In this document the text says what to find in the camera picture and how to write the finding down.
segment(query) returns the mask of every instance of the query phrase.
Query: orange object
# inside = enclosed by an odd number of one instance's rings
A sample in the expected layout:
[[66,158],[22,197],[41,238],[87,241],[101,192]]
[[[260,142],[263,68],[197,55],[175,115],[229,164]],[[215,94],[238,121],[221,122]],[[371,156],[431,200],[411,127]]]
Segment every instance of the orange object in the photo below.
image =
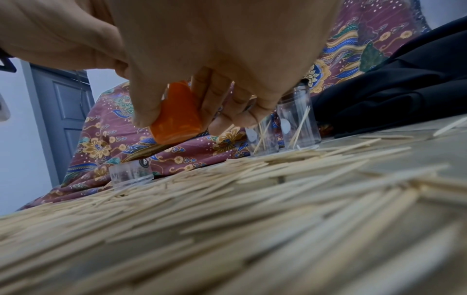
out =
[[203,132],[196,99],[188,83],[171,83],[161,102],[161,114],[149,127],[158,144],[186,141]]

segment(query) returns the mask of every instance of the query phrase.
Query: gray door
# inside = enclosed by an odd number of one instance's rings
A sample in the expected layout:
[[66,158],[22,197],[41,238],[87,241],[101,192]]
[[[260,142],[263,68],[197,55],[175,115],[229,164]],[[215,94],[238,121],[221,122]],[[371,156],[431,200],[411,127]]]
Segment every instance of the gray door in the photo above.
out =
[[86,77],[31,67],[55,167],[60,182],[78,146],[84,121],[94,105]]

